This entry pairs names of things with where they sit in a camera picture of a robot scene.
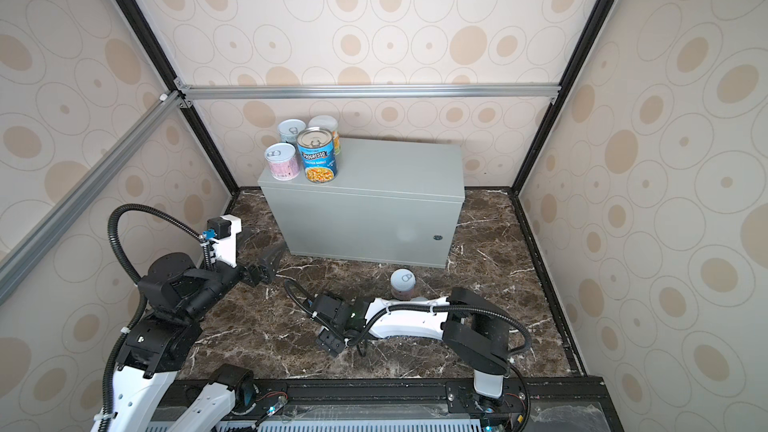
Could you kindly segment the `pink label white-lid can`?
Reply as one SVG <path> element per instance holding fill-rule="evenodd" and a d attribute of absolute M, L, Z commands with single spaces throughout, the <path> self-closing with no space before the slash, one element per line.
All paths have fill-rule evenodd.
<path fill-rule="evenodd" d="M 275 180 L 292 180 L 301 171 L 296 148 L 290 143 L 280 142 L 269 146 L 265 151 L 265 159 L 270 174 Z"/>

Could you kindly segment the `blue label can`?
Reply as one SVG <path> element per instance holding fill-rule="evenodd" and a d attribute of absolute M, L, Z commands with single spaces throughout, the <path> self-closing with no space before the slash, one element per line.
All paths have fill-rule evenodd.
<path fill-rule="evenodd" d="M 333 134 L 319 127 L 307 128 L 297 137 L 306 178 L 314 183 L 332 181 L 337 175 Z"/>

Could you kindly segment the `teal label white-lid can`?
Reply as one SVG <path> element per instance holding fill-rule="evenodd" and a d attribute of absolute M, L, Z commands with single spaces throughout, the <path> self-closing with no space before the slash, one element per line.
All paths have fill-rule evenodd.
<path fill-rule="evenodd" d="M 296 145 L 299 134 L 302 133 L 306 127 L 306 123 L 300 119 L 287 119 L 280 122 L 278 124 L 280 141 Z"/>

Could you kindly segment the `green orange label can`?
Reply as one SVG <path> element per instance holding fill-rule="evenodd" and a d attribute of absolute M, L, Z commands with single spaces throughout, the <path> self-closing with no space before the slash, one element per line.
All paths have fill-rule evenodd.
<path fill-rule="evenodd" d="M 308 122 L 309 128 L 322 128 L 328 130 L 333 136 L 334 153 L 338 156 L 341 152 L 340 135 L 338 132 L 338 121 L 331 115 L 317 115 Z"/>

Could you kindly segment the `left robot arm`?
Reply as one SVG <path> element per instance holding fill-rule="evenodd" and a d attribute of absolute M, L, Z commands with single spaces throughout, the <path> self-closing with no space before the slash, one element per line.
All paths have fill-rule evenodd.
<path fill-rule="evenodd" d="M 205 315 L 239 283 L 272 282 L 286 250 L 278 242 L 251 266 L 221 261 L 209 270 L 183 252 L 157 259 L 138 283 L 152 310 L 138 308 L 108 358 L 94 430 L 145 430 L 200 337 Z"/>

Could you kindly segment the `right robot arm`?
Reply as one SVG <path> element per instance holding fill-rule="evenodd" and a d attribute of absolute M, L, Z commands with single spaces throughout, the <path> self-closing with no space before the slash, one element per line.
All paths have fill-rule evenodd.
<path fill-rule="evenodd" d="M 531 335 L 519 321 L 478 294 L 460 287 L 433 300 L 359 299 L 321 293 L 301 307 L 320 324 L 318 344 L 336 356 L 363 342 L 392 337 L 437 340 L 474 371 L 476 394 L 489 399 L 503 395 L 510 358 L 527 351 Z"/>

